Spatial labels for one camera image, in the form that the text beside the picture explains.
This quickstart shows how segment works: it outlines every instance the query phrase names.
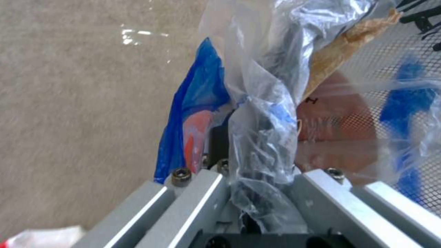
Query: transparent plastic film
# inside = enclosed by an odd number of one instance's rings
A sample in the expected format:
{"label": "transparent plastic film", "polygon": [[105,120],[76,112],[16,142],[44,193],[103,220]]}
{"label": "transparent plastic film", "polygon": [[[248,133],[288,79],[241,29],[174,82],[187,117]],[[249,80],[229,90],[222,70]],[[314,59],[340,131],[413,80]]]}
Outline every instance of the transparent plastic film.
{"label": "transparent plastic film", "polygon": [[368,15],[376,2],[207,4],[200,31],[224,59],[224,83],[237,107],[229,120],[232,200],[263,232],[306,231],[281,189],[294,180],[295,109],[310,77],[310,58]]}
{"label": "transparent plastic film", "polygon": [[339,166],[355,184],[383,180],[441,216],[441,7],[398,1],[397,10],[396,25],[297,108],[296,163]]}

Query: white plastic bag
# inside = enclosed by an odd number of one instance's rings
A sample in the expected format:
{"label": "white plastic bag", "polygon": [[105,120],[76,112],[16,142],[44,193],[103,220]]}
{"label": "white plastic bag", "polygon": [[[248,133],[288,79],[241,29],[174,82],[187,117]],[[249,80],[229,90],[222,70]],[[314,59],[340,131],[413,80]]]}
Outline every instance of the white plastic bag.
{"label": "white plastic bag", "polygon": [[80,226],[30,229],[9,238],[1,248],[70,248],[85,234]]}

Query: mesh screen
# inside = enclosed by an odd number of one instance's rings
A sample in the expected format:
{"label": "mesh screen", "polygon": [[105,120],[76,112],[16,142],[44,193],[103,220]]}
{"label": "mesh screen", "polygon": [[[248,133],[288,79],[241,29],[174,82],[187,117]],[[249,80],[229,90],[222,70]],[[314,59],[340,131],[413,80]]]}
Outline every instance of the mesh screen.
{"label": "mesh screen", "polygon": [[[342,72],[350,82],[362,85],[382,83],[395,79],[403,58],[408,54],[418,58],[424,66],[425,77],[441,79],[441,4],[439,0],[403,1],[398,10],[404,12],[401,23],[390,28],[385,34],[361,49],[342,67]],[[435,10],[428,15],[427,10]],[[370,113],[373,117],[377,139],[386,139],[390,135],[390,126],[379,121],[382,106],[388,91],[369,92],[363,95],[365,101],[372,105]],[[412,117],[411,140],[421,140],[426,135],[427,113],[419,112]],[[360,132],[366,129],[366,120],[353,117],[347,125],[357,126]],[[415,200],[441,217],[441,150],[420,159],[418,172],[421,181],[418,192],[392,184],[404,195]]]}

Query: crumpled plastic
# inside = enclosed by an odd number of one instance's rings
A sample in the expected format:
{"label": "crumpled plastic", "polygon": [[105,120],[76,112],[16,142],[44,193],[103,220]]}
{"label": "crumpled plastic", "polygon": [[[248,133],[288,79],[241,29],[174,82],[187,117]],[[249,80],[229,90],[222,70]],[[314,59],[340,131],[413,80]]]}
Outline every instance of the crumpled plastic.
{"label": "crumpled plastic", "polygon": [[211,0],[200,31],[224,56],[237,109],[229,121],[232,201],[263,233],[306,232],[284,194],[294,180],[295,109],[310,59],[365,17],[375,0]]}
{"label": "crumpled plastic", "polygon": [[[158,158],[154,180],[164,183],[167,176],[176,168],[186,166],[186,160],[192,164],[193,144],[201,143],[211,116],[206,113],[217,110],[229,102],[230,97],[223,84],[224,68],[211,41],[205,39],[198,48],[195,61],[186,78],[175,93],[168,123],[164,129],[158,149]],[[184,125],[199,123],[194,128]],[[184,156],[184,150],[190,150]]]}

